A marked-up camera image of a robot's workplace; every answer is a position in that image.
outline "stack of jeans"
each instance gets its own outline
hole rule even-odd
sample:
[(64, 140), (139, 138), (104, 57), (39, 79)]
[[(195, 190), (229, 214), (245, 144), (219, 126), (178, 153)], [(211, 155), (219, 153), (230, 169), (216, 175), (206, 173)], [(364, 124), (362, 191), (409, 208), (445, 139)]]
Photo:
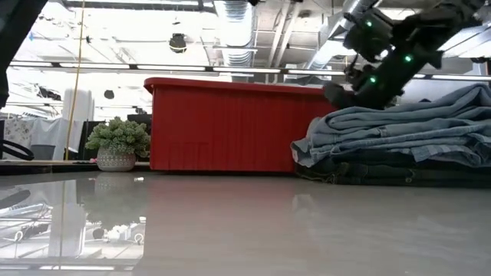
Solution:
[(305, 179), (342, 185), (491, 188), (488, 168), (427, 160), (376, 149), (325, 158), (312, 167), (296, 166)]
[(434, 102), (317, 118), (292, 143), (297, 173), (348, 185), (491, 186), (491, 90), (476, 84)]

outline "security camera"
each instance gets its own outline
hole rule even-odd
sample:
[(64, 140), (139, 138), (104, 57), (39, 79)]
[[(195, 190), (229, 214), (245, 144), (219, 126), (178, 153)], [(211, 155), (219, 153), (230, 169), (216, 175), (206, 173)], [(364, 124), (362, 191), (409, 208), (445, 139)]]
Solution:
[(184, 34), (172, 34), (172, 38), (169, 41), (169, 48), (176, 54), (184, 53), (187, 50)]

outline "yellow cable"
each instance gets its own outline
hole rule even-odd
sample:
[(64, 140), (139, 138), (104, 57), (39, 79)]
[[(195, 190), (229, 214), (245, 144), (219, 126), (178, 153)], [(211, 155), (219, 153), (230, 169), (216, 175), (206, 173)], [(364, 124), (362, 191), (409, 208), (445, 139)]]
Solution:
[(64, 159), (68, 160), (68, 153), (70, 150), (70, 134), (71, 134), (71, 125), (74, 123), (74, 111), (75, 111), (75, 102), (77, 101), (77, 92), (78, 92), (78, 78), (80, 75), (80, 64), (82, 62), (82, 41), (84, 38), (84, 16), (85, 16), (85, 0), (82, 1), (82, 19), (80, 23), (80, 39), (78, 41), (78, 63), (77, 63), (77, 75), (75, 77), (75, 89), (73, 93), (73, 100), (71, 101), (71, 109), (70, 109), (70, 119), (68, 120), (68, 133), (67, 133), (67, 145), (65, 147)]

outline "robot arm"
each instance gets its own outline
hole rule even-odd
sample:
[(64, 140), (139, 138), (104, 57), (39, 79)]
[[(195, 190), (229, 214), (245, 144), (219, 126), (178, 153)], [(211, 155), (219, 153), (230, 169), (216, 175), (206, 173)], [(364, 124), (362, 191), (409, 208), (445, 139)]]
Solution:
[(0, 109), (8, 98), (7, 68), (48, 0), (0, 0)]
[(393, 22), (380, 10), (370, 7), (354, 23), (344, 46), (355, 50), (378, 67), (365, 65), (361, 70), (350, 66), (345, 73), (354, 94), (329, 84), (326, 96), (339, 107), (384, 109), (425, 64), (441, 68), (443, 52), (438, 49), (463, 28), (482, 24), (473, 15), (485, 0), (443, 0), (431, 9)]

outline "red plastic bin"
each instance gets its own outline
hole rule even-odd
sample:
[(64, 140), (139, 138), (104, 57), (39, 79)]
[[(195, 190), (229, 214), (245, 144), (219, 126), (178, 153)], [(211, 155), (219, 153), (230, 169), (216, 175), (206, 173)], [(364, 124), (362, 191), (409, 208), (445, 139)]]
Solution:
[(150, 168), (292, 172), (290, 143), (334, 110), (322, 89), (152, 77)]

